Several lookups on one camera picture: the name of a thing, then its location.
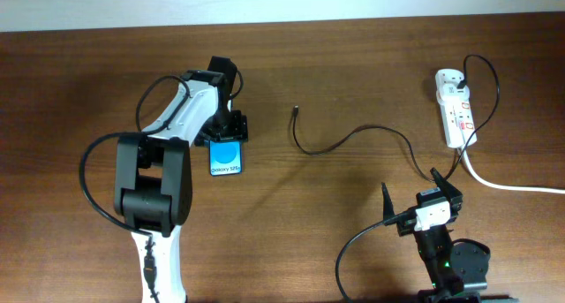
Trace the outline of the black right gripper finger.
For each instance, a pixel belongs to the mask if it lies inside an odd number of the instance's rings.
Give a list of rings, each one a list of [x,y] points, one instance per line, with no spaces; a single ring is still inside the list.
[[[383,219],[388,220],[395,216],[395,211],[388,188],[384,182],[381,183],[381,191],[383,196]]]
[[[461,197],[462,193],[450,184],[435,168],[430,169],[434,183],[445,197]]]

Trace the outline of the blue Galaxy smartphone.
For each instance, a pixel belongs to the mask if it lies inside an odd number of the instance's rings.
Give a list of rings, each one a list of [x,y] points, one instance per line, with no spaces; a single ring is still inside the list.
[[[210,142],[209,167],[212,176],[240,174],[243,170],[240,141]]]

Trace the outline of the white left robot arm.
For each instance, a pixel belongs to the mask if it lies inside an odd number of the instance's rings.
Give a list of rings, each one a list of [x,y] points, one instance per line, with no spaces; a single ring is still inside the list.
[[[207,148],[213,176],[242,172],[247,121],[232,108],[242,80],[240,71],[189,71],[152,124],[118,140],[114,208],[134,229],[145,302],[188,300],[180,235],[192,205],[191,148]]]

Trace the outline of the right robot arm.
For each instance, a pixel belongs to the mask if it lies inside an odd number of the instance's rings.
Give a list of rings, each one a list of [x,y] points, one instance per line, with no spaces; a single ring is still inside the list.
[[[472,239],[450,237],[448,225],[462,209],[463,194],[436,169],[431,174],[436,187],[418,193],[417,204],[399,214],[387,187],[381,186],[384,224],[395,225],[399,236],[411,235],[417,243],[433,287],[418,293],[420,302],[480,302],[479,292],[487,287],[490,249]]]

